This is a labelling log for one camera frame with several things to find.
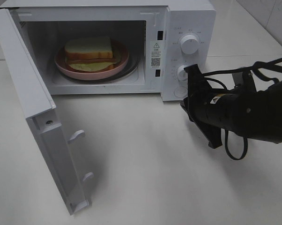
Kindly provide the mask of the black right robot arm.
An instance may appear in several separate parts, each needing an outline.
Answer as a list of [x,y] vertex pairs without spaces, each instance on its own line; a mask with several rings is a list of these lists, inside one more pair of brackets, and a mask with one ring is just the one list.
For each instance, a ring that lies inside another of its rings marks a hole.
[[[282,80],[268,78],[259,69],[282,73],[282,66],[252,67],[202,73],[198,65],[188,66],[188,94],[182,108],[209,141],[222,145],[221,130],[266,142],[282,142]],[[235,88],[214,89],[207,76],[233,74]]]

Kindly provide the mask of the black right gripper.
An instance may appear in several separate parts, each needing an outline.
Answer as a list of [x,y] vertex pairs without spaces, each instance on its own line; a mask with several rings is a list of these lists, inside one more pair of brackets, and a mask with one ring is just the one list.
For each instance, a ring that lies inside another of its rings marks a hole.
[[207,138],[208,146],[216,149],[223,145],[221,129],[228,128],[228,91],[213,89],[198,64],[187,66],[184,71],[188,94],[181,106]]

